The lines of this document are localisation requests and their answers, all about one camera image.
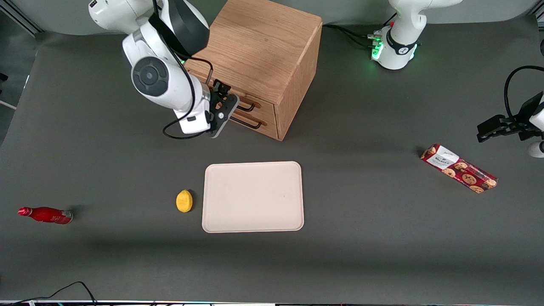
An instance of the bottle cap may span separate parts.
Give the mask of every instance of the bottle cap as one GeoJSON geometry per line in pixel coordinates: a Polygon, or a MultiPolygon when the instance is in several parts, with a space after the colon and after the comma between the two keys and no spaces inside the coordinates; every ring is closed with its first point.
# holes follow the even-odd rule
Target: bottle cap
{"type": "Polygon", "coordinates": [[[19,215],[21,216],[29,216],[32,213],[32,209],[28,207],[21,207],[19,208],[19,215]]]}

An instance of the gray table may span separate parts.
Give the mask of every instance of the gray table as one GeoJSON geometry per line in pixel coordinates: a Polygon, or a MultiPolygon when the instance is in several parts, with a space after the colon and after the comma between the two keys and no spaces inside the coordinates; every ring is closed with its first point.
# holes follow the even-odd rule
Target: gray table
{"type": "MultiPolygon", "coordinates": [[[[121,40],[41,37],[0,155],[0,298],[83,280],[98,299],[544,302],[544,161],[516,136],[475,136],[504,113],[508,73],[544,64],[533,17],[430,25],[401,71],[325,29],[284,142],[236,124],[218,139],[164,137],[174,115],[132,88],[121,40]],[[416,151],[436,142],[499,177],[498,187],[475,194],[420,161],[416,151]],[[300,231],[202,230],[208,165],[289,160],[303,169],[300,231]],[[174,202],[185,188],[196,198],[188,214],[174,202]],[[18,216],[23,205],[76,218],[42,224],[18,216]]],[[[516,76],[513,109],[542,78],[516,76]]],[[[59,298],[87,299],[76,289],[59,298]]]]}

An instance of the plastic tray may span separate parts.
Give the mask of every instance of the plastic tray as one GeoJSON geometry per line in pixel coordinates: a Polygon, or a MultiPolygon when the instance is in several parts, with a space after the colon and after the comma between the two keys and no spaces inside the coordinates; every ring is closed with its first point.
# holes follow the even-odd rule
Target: plastic tray
{"type": "Polygon", "coordinates": [[[296,231],[304,225],[296,162],[213,164],[206,169],[206,232],[296,231]]]}

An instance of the drawer handle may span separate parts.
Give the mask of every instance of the drawer handle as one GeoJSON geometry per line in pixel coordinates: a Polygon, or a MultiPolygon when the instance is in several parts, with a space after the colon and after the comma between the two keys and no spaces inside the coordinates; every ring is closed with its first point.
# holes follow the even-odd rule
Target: drawer handle
{"type": "Polygon", "coordinates": [[[241,110],[241,111],[245,111],[246,113],[249,113],[249,112],[253,111],[253,109],[255,108],[255,103],[252,103],[251,106],[247,107],[247,108],[243,107],[243,106],[240,106],[240,105],[238,105],[236,108],[241,110]]]}
{"type": "Polygon", "coordinates": [[[258,123],[257,125],[251,125],[251,124],[249,124],[249,123],[246,123],[246,122],[241,121],[241,120],[238,119],[238,118],[231,117],[231,119],[234,120],[234,121],[236,121],[236,122],[238,122],[238,123],[240,123],[240,124],[243,124],[243,125],[245,125],[245,126],[247,126],[247,127],[249,127],[249,128],[252,128],[252,129],[254,129],[254,130],[260,128],[261,125],[263,124],[262,122],[259,121],[259,123],[258,123]]]}

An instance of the red cookie package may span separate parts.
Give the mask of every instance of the red cookie package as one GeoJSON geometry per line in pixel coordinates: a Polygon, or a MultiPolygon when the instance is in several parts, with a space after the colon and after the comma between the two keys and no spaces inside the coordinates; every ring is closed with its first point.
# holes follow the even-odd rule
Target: red cookie package
{"type": "Polygon", "coordinates": [[[476,193],[482,193],[497,185],[496,177],[437,143],[428,148],[421,159],[476,193]]]}

